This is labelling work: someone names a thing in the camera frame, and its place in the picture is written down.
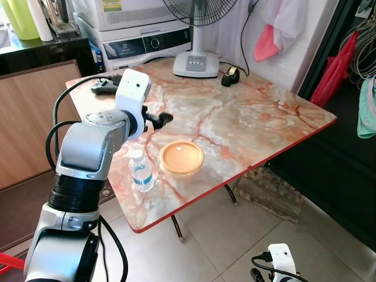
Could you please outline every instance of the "marble table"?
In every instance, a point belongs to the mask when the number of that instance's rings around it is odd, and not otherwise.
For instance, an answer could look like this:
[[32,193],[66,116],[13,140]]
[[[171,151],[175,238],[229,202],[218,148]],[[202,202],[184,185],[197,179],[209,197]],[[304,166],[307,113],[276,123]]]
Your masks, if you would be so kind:
[[[226,88],[215,79],[172,74],[173,60],[135,69],[150,76],[149,112],[168,112],[174,120],[127,142],[114,157],[108,179],[129,226],[141,233],[200,198],[333,124],[336,116],[256,75]],[[78,80],[67,82],[72,86]],[[79,115],[111,109],[114,95],[95,96],[84,83],[70,94]],[[205,160],[190,179],[175,179],[160,168],[159,152],[174,140],[200,145]],[[153,164],[155,185],[147,193],[135,189],[128,169],[129,152],[143,149]]]

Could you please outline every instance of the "electrical cable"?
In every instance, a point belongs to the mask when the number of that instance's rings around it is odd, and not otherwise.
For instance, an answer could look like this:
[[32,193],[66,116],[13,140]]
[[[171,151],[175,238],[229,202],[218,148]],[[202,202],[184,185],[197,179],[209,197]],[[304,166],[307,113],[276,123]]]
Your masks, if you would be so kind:
[[103,238],[102,238],[102,222],[99,221],[98,222],[98,236],[99,236],[99,241],[100,241],[100,244],[102,245],[102,249],[103,249],[103,265],[105,266],[105,273],[106,273],[106,282],[109,282],[108,280],[108,268],[107,268],[107,261],[106,261],[106,246],[105,246],[105,242],[103,241]]
[[80,122],[80,121],[66,120],[65,122],[59,122],[57,125],[53,126],[53,128],[49,131],[49,133],[47,135],[46,145],[45,145],[46,157],[47,157],[48,163],[51,166],[51,169],[53,171],[55,171],[55,169],[56,169],[56,164],[53,161],[53,158],[52,158],[52,155],[51,155],[51,139],[52,139],[52,136],[55,134],[55,132],[57,133],[57,131],[60,127],[65,126],[65,125],[72,125],[76,122]]
[[[69,94],[69,92],[71,92],[72,90],[74,90],[75,88],[77,88],[78,86],[80,86],[81,84],[89,81],[89,80],[92,80],[92,79],[110,79],[111,80],[111,77],[110,76],[99,76],[99,75],[95,75],[95,76],[91,76],[89,78],[84,78],[82,79],[81,81],[77,82],[76,84],[72,85],[70,88],[68,88],[67,90],[65,90],[59,97],[58,99],[56,100],[54,106],[53,106],[53,111],[52,111],[52,124],[55,126],[57,123],[58,123],[58,109],[59,109],[59,105],[61,103],[61,101],[65,98],[66,95]],[[58,137],[58,133],[56,132],[55,133],[55,156],[56,158],[58,158],[59,156],[59,137]]]
[[251,16],[252,12],[253,12],[253,9],[254,7],[256,7],[257,3],[259,2],[259,0],[256,1],[256,3],[252,6],[250,12],[248,13],[248,17],[246,19],[246,22],[244,23],[243,25],[243,29],[241,30],[241,34],[240,34],[240,48],[241,48],[241,53],[243,54],[243,58],[244,58],[244,61],[246,63],[246,66],[247,66],[247,73],[246,73],[246,76],[249,76],[249,65],[248,65],[248,62],[247,62],[247,58],[246,58],[246,55],[244,54],[244,48],[243,48],[243,32],[244,32],[244,29],[246,28],[246,25],[247,25],[247,22],[249,20],[249,17]]
[[261,255],[259,255],[259,256],[255,256],[255,257],[251,258],[251,261],[258,268],[265,269],[265,270],[272,271],[272,272],[277,272],[277,273],[280,273],[280,274],[283,274],[283,275],[287,275],[287,276],[293,277],[295,279],[298,279],[302,282],[308,282],[308,280],[306,280],[306,279],[304,279],[304,278],[302,278],[298,275],[295,275],[293,273],[283,271],[283,270],[279,270],[279,269],[275,269],[275,268],[272,268],[272,267],[263,266],[263,265],[255,262],[255,260],[262,260],[262,259],[263,259],[263,257]]
[[249,76],[249,74],[247,75],[247,72],[243,68],[241,68],[241,67],[239,67],[237,65],[234,65],[233,63],[229,63],[229,62],[219,62],[219,63],[226,63],[226,64],[228,64],[230,66],[234,66],[235,68],[238,68],[238,69],[242,70],[246,74],[246,76]]
[[[365,60],[371,55],[374,55],[376,51],[375,40],[376,40],[376,8],[374,6],[373,13],[368,19],[362,21],[359,25],[350,29],[344,36],[341,44],[340,50],[347,43],[347,41],[352,37],[355,31],[359,32],[357,43],[355,44],[354,56],[350,62],[350,82],[356,84],[359,88],[359,84],[367,79],[369,76],[376,75],[376,61],[373,60],[371,63],[364,65]],[[359,77],[358,81],[354,81],[351,77],[355,74]]]
[[119,253],[122,257],[123,260],[123,275],[122,278],[120,279],[120,282],[125,282],[128,276],[128,260],[127,260],[127,255],[125,254],[124,248],[119,240],[119,238],[116,236],[115,232],[112,230],[110,225],[107,223],[107,221],[102,217],[99,216],[99,222],[103,223],[104,227],[107,229],[108,233],[110,233],[113,241],[115,242],[116,246],[118,247],[117,249],[119,250]]

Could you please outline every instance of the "green bottle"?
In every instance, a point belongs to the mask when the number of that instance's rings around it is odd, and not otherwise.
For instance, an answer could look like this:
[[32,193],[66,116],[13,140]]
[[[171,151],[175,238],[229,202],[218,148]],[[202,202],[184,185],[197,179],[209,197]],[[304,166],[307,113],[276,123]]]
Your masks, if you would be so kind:
[[39,37],[27,0],[0,0],[0,3],[18,39],[30,40]]

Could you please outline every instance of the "red bag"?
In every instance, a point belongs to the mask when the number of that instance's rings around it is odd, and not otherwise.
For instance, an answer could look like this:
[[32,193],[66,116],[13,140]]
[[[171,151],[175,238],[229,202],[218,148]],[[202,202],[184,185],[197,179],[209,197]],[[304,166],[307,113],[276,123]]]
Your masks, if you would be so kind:
[[323,78],[311,97],[311,103],[319,107],[324,107],[338,90],[342,80],[348,78],[347,69],[354,56],[358,36],[359,31],[355,31],[345,46],[343,46],[338,56],[328,58],[328,66],[324,72]]

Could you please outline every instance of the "black cable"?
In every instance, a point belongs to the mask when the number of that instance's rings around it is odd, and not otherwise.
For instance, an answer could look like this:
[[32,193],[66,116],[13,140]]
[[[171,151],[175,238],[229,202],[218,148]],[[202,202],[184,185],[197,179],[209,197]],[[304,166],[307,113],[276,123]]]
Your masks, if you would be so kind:
[[122,278],[120,279],[120,282],[125,282],[128,276],[128,260],[127,260],[127,255],[125,254],[125,251],[123,249],[123,246],[119,240],[119,238],[116,236],[115,232],[112,230],[110,225],[107,223],[107,221],[102,217],[99,216],[99,221],[103,223],[105,228],[107,229],[108,233],[110,233],[113,241],[115,242],[116,246],[118,247],[117,249],[119,250],[119,253],[122,257],[123,260],[123,275]]
[[251,269],[251,277],[255,282],[265,282],[263,275],[257,268]]
[[99,221],[98,222],[98,236],[99,236],[99,241],[100,241],[100,244],[102,245],[102,249],[103,249],[103,264],[105,266],[105,272],[106,272],[106,281],[109,282],[108,280],[108,269],[107,269],[107,261],[106,261],[106,246],[105,246],[105,242],[103,241],[103,238],[102,238],[102,222]]
[[235,68],[238,68],[238,69],[242,70],[246,74],[246,76],[249,76],[249,74],[247,74],[247,72],[244,69],[242,69],[241,67],[239,67],[237,65],[234,65],[233,63],[228,63],[228,62],[219,62],[219,63],[226,63],[226,64],[228,64],[230,66],[234,66]]
[[55,171],[56,165],[53,162],[53,158],[52,158],[52,155],[51,155],[51,139],[52,139],[52,136],[55,134],[55,132],[57,133],[57,131],[60,127],[65,126],[65,125],[72,125],[76,122],[79,122],[79,121],[77,121],[77,120],[66,120],[65,122],[59,122],[57,125],[53,126],[53,128],[49,131],[49,133],[47,135],[46,145],[45,145],[46,157],[47,157],[48,163],[51,166],[53,171]]
[[156,58],[153,58],[153,59],[150,59],[150,60],[146,61],[145,63],[143,63],[143,65],[145,65],[147,63],[158,62],[158,61],[162,61],[162,60],[166,60],[166,59],[171,59],[171,58],[175,58],[175,57],[174,56],[156,57]]
[[246,28],[246,25],[247,25],[247,22],[249,20],[249,17],[251,16],[251,14],[253,12],[253,9],[254,9],[254,7],[256,7],[256,5],[257,5],[258,2],[259,2],[259,0],[257,0],[256,3],[251,8],[251,10],[250,10],[250,12],[248,14],[248,17],[246,19],[246,22],[243,25],[243,29],[241,30],[241,34],[240,34],[240,48],[241,48],[241,53],[243,54],[243,58],[244,58],[244,61],[246,63],[247,72],[248,72],[248,74],[246,73],[246,76],[249,76],[249,65],[248,65],[248,62],[247,62],[247,59],[246,59],[246,55],[244,54],[244,49],[243,49],[243,32],[244,32],[244,29]]
[[[91,76],[89,78],[84,78],[82,79],[81,81],[77,82],[76,84],[72,85],[70,88],[68,88],[67,90],[65,90],[59,97],[58,99],[56,100],[55,102],[55,105],[53,106],[53,111],[52,111],[52,123],[53,125],[55,126],[57,123],[58,123],[58,109],[59,109],[59,105],[61,103],[61,101],[65,98],[65,96],[67,94],[69,94],[70,91],[74,90],[75,88],[77,88],[78,86],[80,86],[81,84],[89,81],[89,80],[92,80],[92,79],[97,79],[97,78],[105,78],[105,79],[110,79],[110,77],[108,76],[99,76],[99,75],[95,75],[95,76]],[[58,133],[56,132],[55,134],[55,156],[56,156],[56,159],[58,158],[59,156],[59,136],[58,136]]]
[[272,268],[272,267],[263,266],[263,265],[255,262],[255,260],[261,260],[261,259],[262,259],[261,256],[255,256],[255,257],[251,258],[251,261],[258,268],[265,269],[265,270],[272,271],[272,272],[278,272],[280,274],[287,275],[287,276],[293,277],[295,279],[298,279],[298,280],[300,280],[302,282],[308,282],[308,280],[306,280],[304,278],[301,278],[300,276],[295,275],[293,273],[290,273],[290,272],[287,272],[287,271],[283,271],[283,270],[279,270],[279,269],[275,269],[275,268]]

